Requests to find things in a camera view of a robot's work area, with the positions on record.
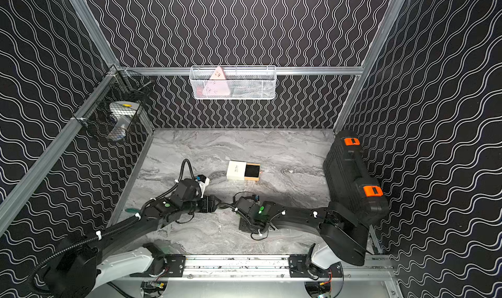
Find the white jewelry box sleeve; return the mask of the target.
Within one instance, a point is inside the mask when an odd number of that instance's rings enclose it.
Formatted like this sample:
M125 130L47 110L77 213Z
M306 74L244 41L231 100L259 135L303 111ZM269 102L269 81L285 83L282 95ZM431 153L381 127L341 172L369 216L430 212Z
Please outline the white jewelry box sleeve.
M247 163L244 161L229 161L226 177L228 180L244 180Z

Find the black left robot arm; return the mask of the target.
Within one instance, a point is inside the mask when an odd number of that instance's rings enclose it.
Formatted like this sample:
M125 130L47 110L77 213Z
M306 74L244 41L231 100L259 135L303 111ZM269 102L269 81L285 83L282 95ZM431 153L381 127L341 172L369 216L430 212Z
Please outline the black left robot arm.
M134 216L87 235L69 235L58 249L40 261L27 277L32 293L53 297L86 297L103 276L99 264L139 237L176 222L183 214L215 212L221 200L207 195L207 178L191 173L148 200Z

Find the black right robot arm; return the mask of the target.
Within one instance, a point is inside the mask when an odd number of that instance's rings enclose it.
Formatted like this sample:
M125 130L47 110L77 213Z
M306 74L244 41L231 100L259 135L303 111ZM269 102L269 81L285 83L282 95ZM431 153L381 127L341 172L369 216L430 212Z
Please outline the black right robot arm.
M302 209L240 197L231 210L252 233L291 229L318 235L342 261L355 266L365 263L369 228L339 203L332 201L327 207Z

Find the brown jewelry box drawer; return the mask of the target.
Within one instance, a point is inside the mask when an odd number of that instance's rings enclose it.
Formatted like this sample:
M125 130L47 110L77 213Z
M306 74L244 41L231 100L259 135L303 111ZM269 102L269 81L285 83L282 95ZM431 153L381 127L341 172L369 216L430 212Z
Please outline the brown jewelry box drawer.
M249 181L259 181L261 165L257 163L247 163L244 170L244 179Z

